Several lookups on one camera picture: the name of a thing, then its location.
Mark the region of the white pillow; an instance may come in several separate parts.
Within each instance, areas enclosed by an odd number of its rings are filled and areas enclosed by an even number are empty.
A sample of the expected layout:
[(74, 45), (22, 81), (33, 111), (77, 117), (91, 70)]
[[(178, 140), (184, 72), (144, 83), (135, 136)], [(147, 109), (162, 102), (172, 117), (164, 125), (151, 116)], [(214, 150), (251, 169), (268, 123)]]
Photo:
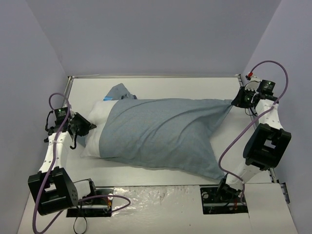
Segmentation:
[(109, 114), (116, 103), (117, 100), (99, 100), (94, 103), (87, 119), (89, 122), (96, 125), (96, 128), (90, 130), (85, 137), (85, 148), (81, 157), (100, 157), (99, 139), (108, 120)]

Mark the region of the blue patterned pillowcase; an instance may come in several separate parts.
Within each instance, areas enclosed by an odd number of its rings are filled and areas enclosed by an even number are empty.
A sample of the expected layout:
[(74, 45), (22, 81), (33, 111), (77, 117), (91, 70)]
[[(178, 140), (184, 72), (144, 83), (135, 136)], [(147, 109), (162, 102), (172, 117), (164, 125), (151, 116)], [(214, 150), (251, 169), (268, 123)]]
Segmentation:
[(230, 112), (230, 100), (136, 99), (123, 84), (107, 96), (115, 104), (99, 137), (101, 158), (223, 178), (210, 137)]

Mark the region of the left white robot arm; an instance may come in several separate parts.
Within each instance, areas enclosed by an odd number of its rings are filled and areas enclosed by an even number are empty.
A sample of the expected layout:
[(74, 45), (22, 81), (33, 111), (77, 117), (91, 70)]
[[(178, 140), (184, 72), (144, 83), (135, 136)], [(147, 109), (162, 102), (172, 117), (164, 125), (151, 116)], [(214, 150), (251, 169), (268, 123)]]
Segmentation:
[(54, 109), (56, 120), (52, 127), (45, 127), (48, 149), (37, 174), (28, 178), (31, 195), (38, 203), (37, 212), (48, 215), (78, 204), (78, 192), (65, 170), (69, 152), (77, 147), (77, 138), (89, 134), (97, 126), (78, 112), (67, 107)]

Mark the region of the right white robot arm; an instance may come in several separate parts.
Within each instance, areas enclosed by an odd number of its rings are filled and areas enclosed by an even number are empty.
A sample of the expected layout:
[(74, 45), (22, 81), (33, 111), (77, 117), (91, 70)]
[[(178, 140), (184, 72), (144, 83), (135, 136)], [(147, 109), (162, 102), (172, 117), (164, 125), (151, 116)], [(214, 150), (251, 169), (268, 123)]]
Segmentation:
[(232, 106), (254, 109), (256, 124), (244, 150), (243, 159), (233, 172), (227, 172), (216, 189), (217, 198), (228, 201), (233, 196), (242, 196), (246, 182), (261, 171), (275, 168), (290, 140), (291, 133), (284, 130), (278, 115), (278, 100), (273, 95), (275, 83), (251, 76), (249, 82), (241, 86)]

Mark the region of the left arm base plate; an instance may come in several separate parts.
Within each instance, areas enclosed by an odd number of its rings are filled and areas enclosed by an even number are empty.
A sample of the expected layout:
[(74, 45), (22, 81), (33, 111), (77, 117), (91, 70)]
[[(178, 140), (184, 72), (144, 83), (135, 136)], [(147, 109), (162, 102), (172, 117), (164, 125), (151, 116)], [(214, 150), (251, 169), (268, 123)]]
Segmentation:
[(110, 217), (112, 210), (111, 203), (107, 198), (95, 198), (82, 202), (78, 208), (70, 208), (66, 212), (66, 217)]

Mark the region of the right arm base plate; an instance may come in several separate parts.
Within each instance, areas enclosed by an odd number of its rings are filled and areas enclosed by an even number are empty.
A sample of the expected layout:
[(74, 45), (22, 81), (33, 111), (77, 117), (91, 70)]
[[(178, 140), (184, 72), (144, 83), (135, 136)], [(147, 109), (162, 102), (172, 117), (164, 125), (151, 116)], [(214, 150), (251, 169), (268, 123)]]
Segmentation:
[(247, 214), (248, 207), (243, 205), (236, 195), (217, 194), (217, 186), (200, 187), (202, 210), (204, 215)]

